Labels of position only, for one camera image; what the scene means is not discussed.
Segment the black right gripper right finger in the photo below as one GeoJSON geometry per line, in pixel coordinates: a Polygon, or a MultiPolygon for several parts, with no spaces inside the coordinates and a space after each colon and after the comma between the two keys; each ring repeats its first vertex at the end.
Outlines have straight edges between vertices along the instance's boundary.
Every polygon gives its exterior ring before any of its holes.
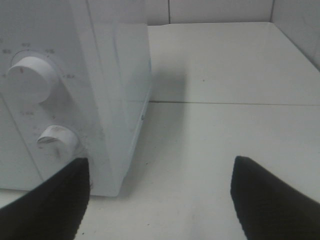
{"type": "Polygon", "coordinates": [[[318,240],[320,204],[249,157],[234,160],[230,195],[248,240],[318,240]]]}

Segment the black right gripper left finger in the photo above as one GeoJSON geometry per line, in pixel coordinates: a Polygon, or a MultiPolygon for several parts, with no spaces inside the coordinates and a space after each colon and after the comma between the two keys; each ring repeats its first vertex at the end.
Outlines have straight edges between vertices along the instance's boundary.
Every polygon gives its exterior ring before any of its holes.
{"type": "Polygon", "coordinates": [[[0,209],[2,240],[73,240],[90,199],[87,158],[76,158],[48,180],[0,209]]]}

